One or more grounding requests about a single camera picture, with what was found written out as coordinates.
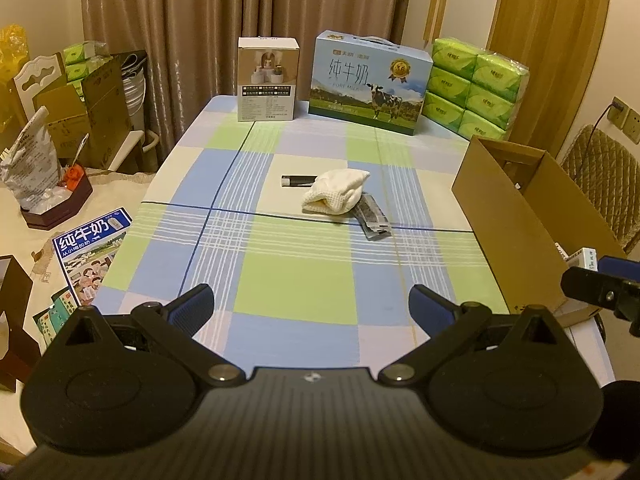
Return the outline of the light blue small box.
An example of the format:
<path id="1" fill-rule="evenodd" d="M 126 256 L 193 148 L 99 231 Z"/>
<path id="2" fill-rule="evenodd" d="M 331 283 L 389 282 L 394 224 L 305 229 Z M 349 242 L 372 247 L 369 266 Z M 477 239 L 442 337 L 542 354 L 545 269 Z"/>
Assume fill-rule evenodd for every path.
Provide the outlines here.
<path id="1" fill-rule="evenodd" d="M 578 268 L 597 272 L 597 251 L 589 247 L 580 248 L 577 252 L 574 252 L 574 254 L 567 257 L 566 263 L 568 266 L 578 266 Z"/>

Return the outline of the green tissue pack bundle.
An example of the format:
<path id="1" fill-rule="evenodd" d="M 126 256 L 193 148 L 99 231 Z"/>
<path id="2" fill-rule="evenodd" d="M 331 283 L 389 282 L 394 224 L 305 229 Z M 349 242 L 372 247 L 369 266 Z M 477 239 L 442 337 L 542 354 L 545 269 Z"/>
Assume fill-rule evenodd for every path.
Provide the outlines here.
<path id="1" fill-rule="evenodd" d="M 518 116 L 529 68 L 456 38 L 432 44 L 422 114 L 463 136 L 506 140 Z"/>

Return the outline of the blue milk carton box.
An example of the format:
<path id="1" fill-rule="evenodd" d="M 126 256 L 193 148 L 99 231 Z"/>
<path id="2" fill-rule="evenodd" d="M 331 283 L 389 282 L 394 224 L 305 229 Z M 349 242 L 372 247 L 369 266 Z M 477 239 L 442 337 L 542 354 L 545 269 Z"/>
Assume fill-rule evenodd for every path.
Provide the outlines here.
<path id="1" fill-rule="evenodd" d="M 314 44 L 308 110 L 411 136 L 432 67 L 423 50 L 326 30 Z"/>

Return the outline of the brown cardboard box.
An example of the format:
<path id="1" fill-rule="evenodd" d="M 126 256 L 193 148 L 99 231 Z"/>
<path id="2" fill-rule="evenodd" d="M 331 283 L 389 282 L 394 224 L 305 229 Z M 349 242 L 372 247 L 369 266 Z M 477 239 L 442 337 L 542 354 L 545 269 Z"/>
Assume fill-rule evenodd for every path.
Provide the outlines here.
<path id="1" fill-rule="evenodd" d="M 545 306 L 563 327 L 599 309 L 564 296 L 560 251 L 593 248 L 625 258 L 613 231 L 547 152 L 474 136 L 451 191 L 468 219 L 509 311 Z"/>

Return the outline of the white humidifier box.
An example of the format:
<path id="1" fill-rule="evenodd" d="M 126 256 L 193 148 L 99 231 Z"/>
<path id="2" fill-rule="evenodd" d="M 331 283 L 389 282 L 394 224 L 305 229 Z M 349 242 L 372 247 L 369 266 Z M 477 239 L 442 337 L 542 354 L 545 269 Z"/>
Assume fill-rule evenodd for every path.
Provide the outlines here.
<path id="1" fill-rule="evenodd" d="M 236 58 L 239 122 L 294 117 L 299 45 L 291 37 L 240 37 Z"/>

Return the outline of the flattened milk carton sheet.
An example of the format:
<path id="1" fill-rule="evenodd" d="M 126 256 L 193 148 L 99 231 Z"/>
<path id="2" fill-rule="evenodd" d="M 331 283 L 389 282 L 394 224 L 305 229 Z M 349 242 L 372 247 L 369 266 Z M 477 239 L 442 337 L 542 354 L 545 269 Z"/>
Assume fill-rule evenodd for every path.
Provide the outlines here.
<path id="1" fill-rule="evenodd" d="M 53 237 L 53 249 L 78 306 L 90 306 L 131 226 L 118 208 Z"/>

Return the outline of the white cloth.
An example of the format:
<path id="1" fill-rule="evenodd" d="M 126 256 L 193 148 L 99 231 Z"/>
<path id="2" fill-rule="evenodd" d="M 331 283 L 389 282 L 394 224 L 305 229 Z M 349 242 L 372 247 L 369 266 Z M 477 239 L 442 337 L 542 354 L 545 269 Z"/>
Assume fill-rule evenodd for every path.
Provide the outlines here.
<path id="1" fill-rule="evenodd" d="M 370 172 L 360 169 L 334 169 L 316 177 L 304 194 L 302 211 L 310 214 L 347 214 L 360 201 Z"/>

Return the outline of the wall socket with plug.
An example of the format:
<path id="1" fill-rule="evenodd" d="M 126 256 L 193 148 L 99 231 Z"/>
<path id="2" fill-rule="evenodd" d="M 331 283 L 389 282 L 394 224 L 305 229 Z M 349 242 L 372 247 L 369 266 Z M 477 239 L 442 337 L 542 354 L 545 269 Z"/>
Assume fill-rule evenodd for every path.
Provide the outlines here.
<path id="1" fill-rule="evenodd" d="M 628 112 L 628 105 L 617 96 L 614 96 L 611 105 L 608 108 L 608 114 L 606 117 L 618 130 L 622 130 L 624 128 Z"/>

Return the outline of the black lighter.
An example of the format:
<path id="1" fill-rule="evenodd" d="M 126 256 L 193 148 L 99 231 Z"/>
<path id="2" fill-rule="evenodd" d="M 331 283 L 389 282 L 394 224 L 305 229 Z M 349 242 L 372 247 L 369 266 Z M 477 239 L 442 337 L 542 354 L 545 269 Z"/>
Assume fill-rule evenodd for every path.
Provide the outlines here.
<path id="1" fill-rule="evenodd" d="M 310 188 L 316 179 L 316 176 L 282 176 L 281 185 L 284 188 Z"/>

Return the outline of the dark red tray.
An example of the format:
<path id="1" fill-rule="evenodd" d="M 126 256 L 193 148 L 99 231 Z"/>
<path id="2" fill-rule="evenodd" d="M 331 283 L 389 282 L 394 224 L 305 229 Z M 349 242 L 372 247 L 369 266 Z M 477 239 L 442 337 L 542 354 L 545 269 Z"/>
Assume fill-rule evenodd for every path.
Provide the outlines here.
<path id="1" fill-rule="evenodd" d="M 50 231 L 78 214 L 93 191 L 89 178 L 84 174 L 69 198 L 49 208 L 42 214 L 21 209 L 21 215 L 29 229 Z"/>

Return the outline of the brown curtain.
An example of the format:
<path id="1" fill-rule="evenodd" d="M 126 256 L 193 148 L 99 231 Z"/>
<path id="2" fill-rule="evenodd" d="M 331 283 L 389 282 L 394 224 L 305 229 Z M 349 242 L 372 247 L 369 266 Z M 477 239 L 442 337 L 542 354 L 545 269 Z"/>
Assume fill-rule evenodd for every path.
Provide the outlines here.
<path id="1" fill-rule="evenodd" d="M 142 50 L 145 119 L 166 157 L 213 96 L 238 82 L 241 37 L 293 37 L 297 95 L 307 99 L 314 40 L 327 29 L 398 42 L 409 0 L 81 0 L 86 38 Z"/>

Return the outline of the wooden door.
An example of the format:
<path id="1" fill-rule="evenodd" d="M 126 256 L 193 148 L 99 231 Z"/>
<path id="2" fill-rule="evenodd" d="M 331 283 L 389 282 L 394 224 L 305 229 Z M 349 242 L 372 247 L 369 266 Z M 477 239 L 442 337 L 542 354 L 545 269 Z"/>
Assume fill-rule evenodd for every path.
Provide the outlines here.
<path id="1" fill-rule="evenodd" d="M 610 0 L 498 0 L 487 47 L 529 68 L 510 140 L 559 154 L 584 98 Z"/>

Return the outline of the checkered tablecloth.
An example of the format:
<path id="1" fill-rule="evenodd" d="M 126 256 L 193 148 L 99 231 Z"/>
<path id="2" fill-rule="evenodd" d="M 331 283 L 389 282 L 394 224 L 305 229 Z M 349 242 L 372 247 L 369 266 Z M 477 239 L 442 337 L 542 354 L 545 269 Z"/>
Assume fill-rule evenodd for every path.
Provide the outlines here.
<path id="1" fill-rule="evenodd" d="M 466 142 L 422 120 L 412 136 L 314 116 L 239 122 L 232 96 L 202 109 L 152 180 L 96 296 L 103 313 L 167 302 L 198 284 L 215 296 L 198 341 L 243 370 L 377 372 L 425 340 L 409 314 L 423 284 L 506 310 L 451 187 Z M 392 232 L 304 214 L 281 179 L 366 170 Z"/>

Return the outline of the white plastic bag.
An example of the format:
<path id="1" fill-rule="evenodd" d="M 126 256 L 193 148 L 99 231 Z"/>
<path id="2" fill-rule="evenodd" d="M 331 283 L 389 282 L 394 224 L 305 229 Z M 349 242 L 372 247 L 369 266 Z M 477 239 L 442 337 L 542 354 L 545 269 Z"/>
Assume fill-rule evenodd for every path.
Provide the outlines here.
<path id="1" fill-rule="evenodd" d="M 40 106 L 1 156 L 1 181 L 21 208 L 32 210 L 62 178 L 55 145 L 48 131 L 47 107 Z"/>

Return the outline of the brown cardboard boxes stack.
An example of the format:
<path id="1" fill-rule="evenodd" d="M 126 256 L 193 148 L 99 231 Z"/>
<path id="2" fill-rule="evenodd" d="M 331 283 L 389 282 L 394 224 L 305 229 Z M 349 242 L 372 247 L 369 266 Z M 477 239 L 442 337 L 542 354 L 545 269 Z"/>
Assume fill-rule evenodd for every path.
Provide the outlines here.
<path id="1" fill-rule="evenodd" d="M 77 158 L 86 167 L 111 166 L 132 130 L 117 58 L 90 73 L 79 89 L 48 87 L 34 103 L 49 112 L 47 127 L 58 158 Z"/>

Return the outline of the yellow plastic bag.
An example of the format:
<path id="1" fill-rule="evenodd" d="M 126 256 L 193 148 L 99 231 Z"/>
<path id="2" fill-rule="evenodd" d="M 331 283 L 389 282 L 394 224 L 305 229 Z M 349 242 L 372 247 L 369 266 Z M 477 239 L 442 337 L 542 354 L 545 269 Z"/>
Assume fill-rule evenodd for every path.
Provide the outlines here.
<path id="1" fill-rule="evenodd" d="M 14 117 L 10 104 L 9 82 L 29 60 L 26 30 L 17 24 L 6 25 L 0 32 L 0 120 L 6 130 Z"/>

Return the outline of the quilted chair cover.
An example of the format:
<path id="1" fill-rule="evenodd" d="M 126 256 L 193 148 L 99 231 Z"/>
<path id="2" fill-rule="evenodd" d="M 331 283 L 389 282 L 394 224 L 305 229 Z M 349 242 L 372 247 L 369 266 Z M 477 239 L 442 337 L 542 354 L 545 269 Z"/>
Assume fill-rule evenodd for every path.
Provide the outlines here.
<path id="1" fill-rule="evenodd" d="M 592 128 L 582 127 L 561 166 L 630 255 L 639 244 L 639 162 L 623 144 Z"/>

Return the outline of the grey foil sachet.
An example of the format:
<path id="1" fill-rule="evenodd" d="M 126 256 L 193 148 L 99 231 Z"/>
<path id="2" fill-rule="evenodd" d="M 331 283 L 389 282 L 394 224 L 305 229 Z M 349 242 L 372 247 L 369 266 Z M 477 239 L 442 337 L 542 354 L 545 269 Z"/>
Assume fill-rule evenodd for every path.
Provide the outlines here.
<path id="1" fill-rule="evenodd" d="M 371 194 L 362 193 L 352 215 L 360 224 L 367 240 L 382 240 L 392 235 L 390 222 Z"/>

